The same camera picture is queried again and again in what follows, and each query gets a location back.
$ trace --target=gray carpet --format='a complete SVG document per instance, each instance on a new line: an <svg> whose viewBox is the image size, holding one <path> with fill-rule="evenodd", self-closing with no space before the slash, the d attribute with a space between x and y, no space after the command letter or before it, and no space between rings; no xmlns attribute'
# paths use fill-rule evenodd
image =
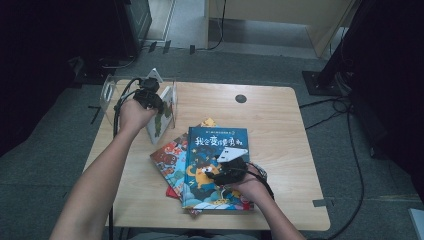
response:
<svg viewBox="0 0 424 240"><path fill-rule="evenodd" d="M145 76L157 68L178 81L292 87L299 105L326 99L310 96L301 72L320 71L326 62L311 59L170 49L143 51L116 76ZM5 154L0 168L0 239L46 239L68 191L81 174L102 114L101 86L66 89L27 141ZM330 116L331 103L302 109L305 126ZM328 237L350 218L361 184L352 154L346 114L307 130L330 215L325 232L303 231L308 238ZM358 215L337 239L417 239L408 208L424 209L409 176L390 160L369 155L367 140L351 115L353 139L362 169L365 198Z"/></svg>

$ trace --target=forearm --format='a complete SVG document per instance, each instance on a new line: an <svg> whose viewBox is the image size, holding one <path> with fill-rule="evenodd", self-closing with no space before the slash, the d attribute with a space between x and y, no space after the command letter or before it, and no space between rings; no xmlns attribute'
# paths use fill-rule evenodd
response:
<svg viewBox="0 0 424 240"><path fill-rule="evenodd" d="M60 239L88 234L101 238L135 135L119 133L75 184L52 233Z"/></svg>
<svg viewBox="0 0 424 240"><path fill-rule="evenodd" d="M270 196L265 195L255 203L265 216L274 239L305 239Z"/></svg>

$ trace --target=wooden table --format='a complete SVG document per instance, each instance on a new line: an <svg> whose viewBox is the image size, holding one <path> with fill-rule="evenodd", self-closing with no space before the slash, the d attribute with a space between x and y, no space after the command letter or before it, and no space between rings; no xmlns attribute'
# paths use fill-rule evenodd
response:
<svg viewBox="0 0 424 240"><path fill-rule="evenodd" d="M317 57L342 26L349 26L356 0L227 0L225 19L306 25ZM205 0L206 46L210 18L222 18L224 0Z"/></svg>
<svg viewBox="0 0 424 240"><path fill-rule="evenodd" d="M122 80L117 87L122 91L126 84ZM161 89L166 84L170 83L162 83ZM314 207L312 202L323 199L323 195L293 89L187 82L178 82L177 89L176 127L169 127L156 146L150 143L145 129L132 144L114 203L115 226L269 229L257 207L229 214L204 212L193 218L181 208L179 200L165 196L167 182L149 154L186 132L189 126L211 117L222 127L248 129L251 160L268 172L275 200L299 230L324 231L330 227L326 207ZM245 103L235 100L239 94L246 96ZM86 167L112 140L112 125L106 116Z"/></svg>

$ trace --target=person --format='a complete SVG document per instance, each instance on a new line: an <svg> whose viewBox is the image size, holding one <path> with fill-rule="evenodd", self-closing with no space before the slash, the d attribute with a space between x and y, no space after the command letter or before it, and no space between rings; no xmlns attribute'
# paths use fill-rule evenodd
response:
<svg viewBox="0 0 424 240"><path fill-rule="evenodd" d="M50 239L102 238L131 144L156 112L144 109L133 99L124 102L118 133L75 183ZM254 167L249 166L249 170L257 173ZM254 176L246 174L243 181L232 187L255 202L275 239L304 239Z"/></svg>

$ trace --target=children's book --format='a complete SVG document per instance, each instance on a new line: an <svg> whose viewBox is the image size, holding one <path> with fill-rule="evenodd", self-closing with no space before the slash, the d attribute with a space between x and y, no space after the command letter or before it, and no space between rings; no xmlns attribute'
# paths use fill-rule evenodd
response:
<svg viewBox="0 0 424 240"><path fill-rule="evenodd" d="M204 120L199 127L217 127L212 118ZM184 186L184 175L186 168L186 152L187 152L187 132L165 146L159 148L150 155L152 161L156 164L169 187L173 192L167 189L167 196L181 199L181 193Z"/></svg>
<svg viewBox="0 0 424 240"><path fill-rule="evenodd" d="M153 145L159 141L173 117L173 98L176 98L173 87L167 86L160 95L163 101L163 113L156 114L146 125L147 133Z"/></svg>
<svg viewBox="0 0 424 240"><path fill-rule="evenodd" d="M245 150L243 161L250 162L247 129L190 127L183 183L182 205L186 209L251 210L253 203L238 191L217 186L205 174L218 174L218 158L226 148Z"/></svg>

